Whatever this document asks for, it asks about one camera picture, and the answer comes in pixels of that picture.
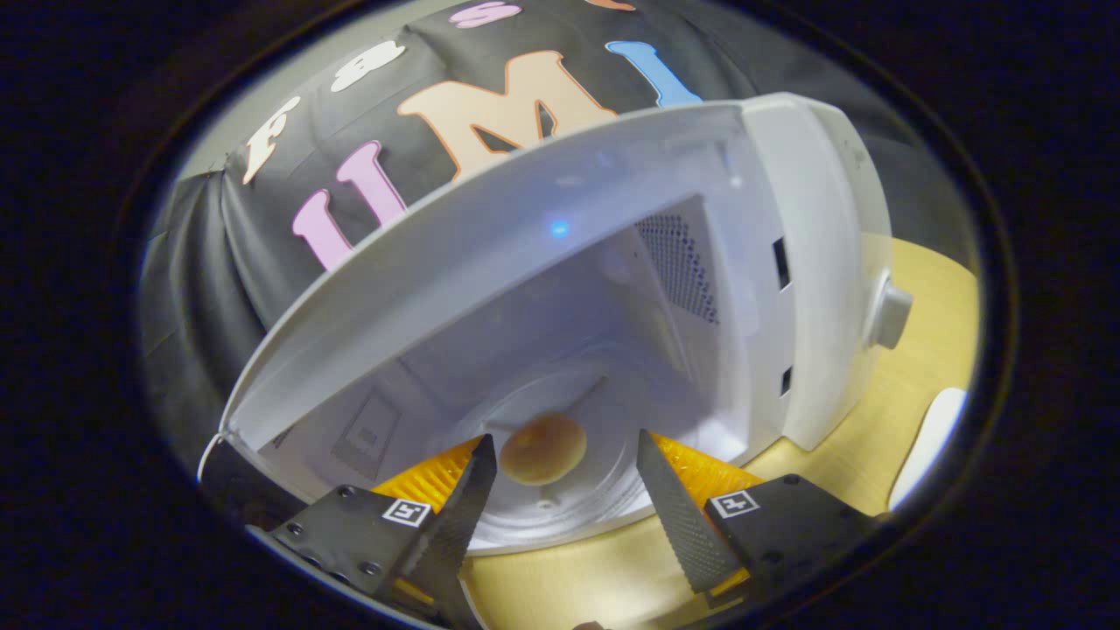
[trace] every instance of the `black fabric backdrop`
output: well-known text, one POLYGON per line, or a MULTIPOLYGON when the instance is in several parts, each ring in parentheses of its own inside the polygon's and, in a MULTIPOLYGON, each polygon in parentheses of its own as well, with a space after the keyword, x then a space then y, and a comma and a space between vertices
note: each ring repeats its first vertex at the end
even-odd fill
MULTIPOLYGON (((783 4, 896 76, 974 158, 1018 254, 1021 333, 967 488, 909 547, 780 627, 1114 627, 1116 11, 783 4)), ((6 7, 7 626, 380 626, 215 518, 160 446, 130 323, 144 229, 118 222, 183 109, 324 6, 6 7)))
POLYGON ((519 0, 521 13, 477 28, 448 20, 474 4, 371 34, 370 46, 393 39, 407 52, 339 93, 329 91, 335 70, 365 47, 325 67, 293 92, 301 104, 250 185, 242 184, 244 140, 255 129, 231 139, 221 170, 181 182, 159 212, 141 278, 141 343, 157 417, 188 470, 256 344, 323 272, 291 231, 304 201, 326 188, 352 243, 374 231, 356 188, 335 180, 338 165, 370 140, 382 143, 379 161, 405 204, 450 182, 455 164, 436 135, 419 117, 398 114, 398 105, 441 81, 503 93, 505 62, 525 53, 559 52, 564 68, 618 113, 656 106, 656 92, 604 48, 614 40, 652 45, 706 101, 786 91, 837 105, 876 164, 895 235, 974 268, 963 202, 916 135, 868 86, 790 37, 696 1, 636 0, 629 12, 584 0, 519 0))

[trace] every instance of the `wooden table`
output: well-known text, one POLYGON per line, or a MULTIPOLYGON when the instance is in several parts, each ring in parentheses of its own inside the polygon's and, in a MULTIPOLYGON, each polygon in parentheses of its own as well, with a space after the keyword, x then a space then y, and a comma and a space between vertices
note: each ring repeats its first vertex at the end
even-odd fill
MULTIPOLYGON (((812 452, 782 438, 744 467, 797 473, 867 515, 892 484, 939 391, 968 388, 979 330, 976 278, 956 262, 894 240, 895 285, 914 295, 898 346, 879 354, 864 399, 812 452)), ((673 628, 707 614, 656 516, 567 545, 467 558, 460 576, 491 630, 673 628)))

